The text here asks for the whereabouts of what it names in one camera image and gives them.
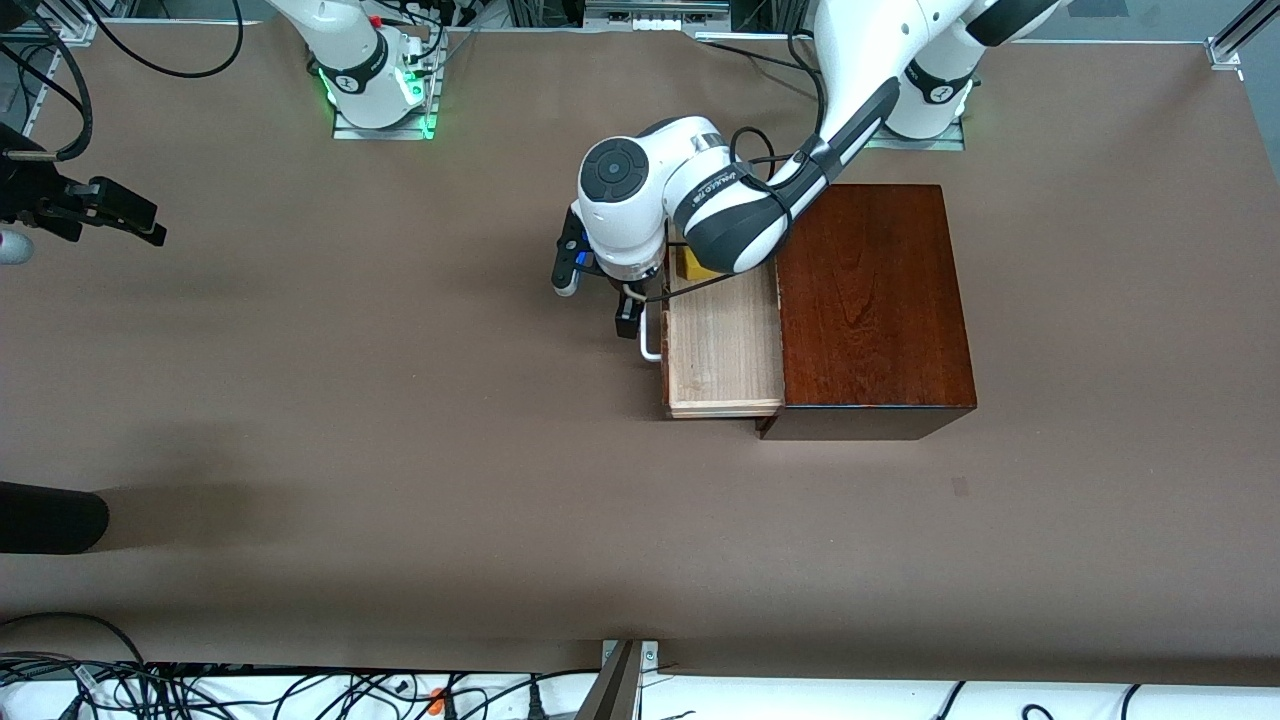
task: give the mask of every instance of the yellow object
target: yellow object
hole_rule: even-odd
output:
[[[713,273],[701,266],[698,263],[698,258],[694,258],[692,251],[689,250],[687,245],[681,246],[677,250],[680,250],[680,261],[676,263],[676,270],[680,273],[680,277],[686,281],[709,281],[719,277],[719,273]]]

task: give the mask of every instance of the power cable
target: power cable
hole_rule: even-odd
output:
[[[244,47],[244,13],[241,10],[239,0],[232,0],[232,6],[236,9],[236,45],[232,47],[230,54],[227,56],[225,60],[214,65],[212,68],[209,68],[207,70],[184,72],[184,70],[174,70],[170,68],[165,68],[164,65],[159,65],[156,63],[152,63],[151,60],[147,60],[142,55],[138,55],[132,47],[125,45],[119,37],[116,37],[110,27],[108,27],[108,23],[102,20],[102,15],[100,15],[99,12],[93,9],[93,3],[84,3],[84,9],[88,10],[88,14],[93,15],[93,19],[97,22],[99,29],[101,29],[102,35],[105,35],[106,38],[111,41],[111,45],[115,45],[116,47],[120,49],[122,53],[124,53],[129,58],[133,58],[136,61],[141,63],[147,68],[151,68],[152,70],[160,74],[175,78],[184,78],[184,79],[200,79],[216,76],[218,73],[232,67],[232,63],[234,63],[236,59],[239,58],[241,49]]]

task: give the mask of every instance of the metal bracket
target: metal bracket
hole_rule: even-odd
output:
[[[1204,41],[1204,54],[1208,55],[1210,67],[1215,70],[1235,70],[1240,82],[1244,82],[1244,67],[1240,64],[1239,53],[1231,53],[1225,58],[1220,56],[1217,51],[1217,38],[1210,37]]]
[[[640,675],[657,667],[657,642],[605,642],[604,669],[591,683],[591,689],[573,720],[635,720]]]

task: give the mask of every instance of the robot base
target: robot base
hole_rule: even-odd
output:
[[[434,53],[424,58],[419,65],[411,68],[426,70],[422,79],[413,81],[411,87],[420,87],[425,100],[417,108],[410,110],[398,123],[384,128],[362,128],[351,124],[342,113],[333,114],[334,140],[433,140],[435,138],[435,120],[440,113],[440,92],[444,90],[444,59],[448,56],[449,36],[445,33],[440,38],[440,46]]]

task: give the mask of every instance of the wood grain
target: wood grain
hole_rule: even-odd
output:
[[[676,252],[668,256],[676,266]],[[668,272],[671,290],[694,282]],[[664,318],[672,418],[753,418],[782,406],[782,340],[772,264],[672,299]]]
[[[836,186],[777,260],[790,406],[973,407],[937,186]]]

